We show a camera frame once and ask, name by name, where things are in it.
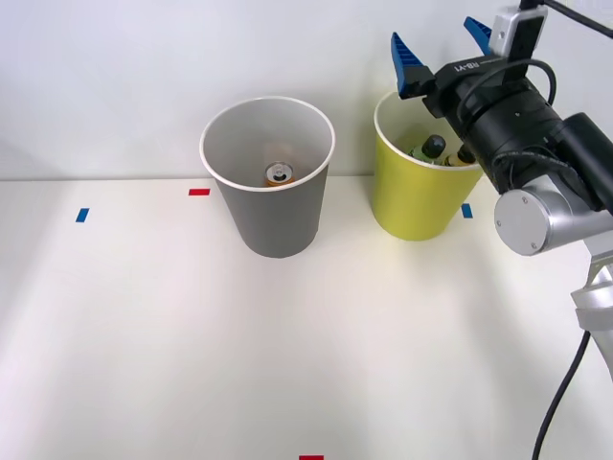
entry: soda can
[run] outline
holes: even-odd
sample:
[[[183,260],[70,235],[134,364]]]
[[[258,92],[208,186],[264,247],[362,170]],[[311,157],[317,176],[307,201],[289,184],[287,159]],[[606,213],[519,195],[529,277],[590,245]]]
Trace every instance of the soda can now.
[[[268,187],[279,187],[280,185],[291,184],[294,180],[294,170],[283,161],[275,161],[266,167],[266,185]]]

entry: cup rim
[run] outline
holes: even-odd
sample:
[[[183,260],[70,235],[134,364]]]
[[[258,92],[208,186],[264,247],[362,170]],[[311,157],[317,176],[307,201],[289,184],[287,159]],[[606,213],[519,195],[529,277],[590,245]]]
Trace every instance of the cup rim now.
[[[379,108],[381,108],[381,105],[384,102],[386,102],[390,97],[395,95],[395,94],[397,95],[397,91],[390,91],[385,96],[383,96],[383,98],[381,98],[381,100],[376,105],[375,115],[374,115],[376,134],[381,138],[381,140],[385,143],[385,145],[391,151],[393,151],[395,154],[397,154],[403,160],[411,161],[411,162],[413,162],[413,163],[415,163],[417,165],[424,166],[425,168],[430,168],[432,170],[442,170],[442,171],[474,171],[474,170],[481,169],[481,166],[479,165],[479,163],[475,163],[474,165],[470,165],[470,166],[439,166],[439,165],[432,165],[430,163],[426,163],[424,161],[420,161],[420,160],[418,160],[416,158],[413,158],[412,156],[407,155],[406,153],[402,152],[402,150],[398,149],[394,144],[392,144],[392,142],[387,138],[387,136],[385,134],[383,134],[383,130],[381,129],[381,126],[379,125]]]
[[[328,152],[328,155],[326,156],[326,159],[322,162],[321,165],[319,165],[319,167],[317,167],[317,169],[315,171],[313,171],[309,175],[306,175],[302,179],[297,180],[295,182],[291,182],[290,184],[280,185],[280,186],[277,186],[277,187],[250,187],[250,186],[246,186],[246,185],[237,184],[236,182],[232,182],[231,180],[226,179],[225,177],[220,175],[218,172],[216,172],[211,167],[211,165],[209,165],[209,162],[207,161],[207,159],[206,159],[206,157],[204,155],[204,138],[206,137],[207,132],[209,131],[209,129],[211,128],[213,123],[219,117],[221,117],[223,114],[225,114],[226,112],[228,112],[228,111],[230,111],[230,110],[232,110],[234,108],[237,108],[237,107],[239,107],[241,105],[253,103],[255,101],[272,101],[272,100],[287,101],[287,102],[292,102],[292,103],[297,103],[297,104],[304,105],[305,107],[310,108],[311,110],[313,110],[315,113],[317,113],[320,117],[322,117],[324,119],[324,121],[328,124],[329,132],[331,134],[331,143],[330,143],[329,152]],[[273,192],[281,192],[283,190],[288,190],[288,189],[292,189],[294,187],[298,187],[299,185],[304,184],[305,182],[308,182],[310,179],[315,177],[325,167],[328,166],[329,161],[332,158],[332,154],[334,153],[334,148],[335,147],[336,147],[336,133],[334,132],[334,126],[332,125],[332,122],[329,120],[329,118],[326,116],[326,114],[324,112],[322,112],[319,108],[317,108],[316,106],[314,106],[314,105],[312,105],[310,103],[306,103],[305,101],[301,101],[300,99],[289,98],[287,96],[260,96],[260,97],[257,97],[257,98],[246,99],[246,100],[241,101],[239,103],[235,103],[233,105],[230,105],[230,106],[224,108],[223,110],[221,110],[219,113],[217,113],[215,115],[215,117],[213,117],[213,119],[206,125],[206,127],[202,131],[202,135],[200,136],[200,159],[202,160],[202,163],[204,163],[204,167],[207,169],[207,171],[216,180],[222,182],[223,184],[225,184],[225,185],[227,185],[229,187],[232,187],[234,189],[243,190],[245,192],[273,193]]]

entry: white wall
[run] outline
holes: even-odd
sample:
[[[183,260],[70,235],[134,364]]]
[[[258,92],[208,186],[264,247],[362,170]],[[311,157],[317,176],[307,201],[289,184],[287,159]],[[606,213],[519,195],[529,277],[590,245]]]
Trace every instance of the white wall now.
[[[319,106],[338,133],[331,172],[368,173],[373,108],[395,84],[392,31],[438,70],[479,55],[466,15],[491,24],[508,3],[4,0],[0,178],[203,176],[203,127],[262,94]],[[610,0],[571,3],[612,22]],[[536,53],[557,70],[560,115],[585,110],[611,136],[612,54],[553,11]]]

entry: can lid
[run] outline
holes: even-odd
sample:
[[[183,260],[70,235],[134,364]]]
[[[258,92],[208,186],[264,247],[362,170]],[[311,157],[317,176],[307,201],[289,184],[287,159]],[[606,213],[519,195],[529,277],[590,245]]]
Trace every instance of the can lid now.
[[[438,134],[433,134],[421,146],[421,151],[428,158],[438,158],[443,153],[447,143]]]
[[[270,182],[274,183],[284,183],[288,181],[292,178],[293,173],[294,171],[292,167],[289,166],[287,163],[284,163],[283,161],[276,161],[274,163],[271,163],[266,168],[266,178]]]
[[[465,145],[462,145],[458,150],[458,158],[460,159],[460,161],[468,165],[471,165],[472,163],[477,161],[475,155],[473,155],[472,152]]]

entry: red tape marker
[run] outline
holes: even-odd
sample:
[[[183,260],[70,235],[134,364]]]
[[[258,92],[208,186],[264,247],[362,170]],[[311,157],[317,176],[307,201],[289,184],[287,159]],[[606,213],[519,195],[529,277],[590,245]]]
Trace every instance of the red tape marker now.
[[[190,189],[190,196],[208,196],[211,189]]]

